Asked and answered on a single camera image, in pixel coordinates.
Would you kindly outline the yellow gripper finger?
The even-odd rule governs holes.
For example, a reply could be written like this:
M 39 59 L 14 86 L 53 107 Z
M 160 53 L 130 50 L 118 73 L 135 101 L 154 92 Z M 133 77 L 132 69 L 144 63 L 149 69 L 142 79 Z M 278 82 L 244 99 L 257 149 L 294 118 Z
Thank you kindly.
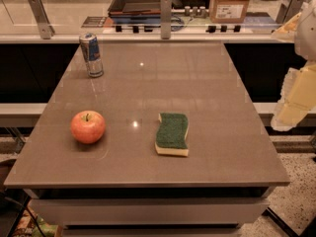
M 271 127 L 276 131 L 289 131 L 315 107 L 316 64 L 308 63 L 299 70 L 289 68 L 283 80 Z
M 282 42 L 299 42 L 298 29 L 300 17 L 301 12 L 295 14 L 287 22 L 273 31 L 272 38 Z

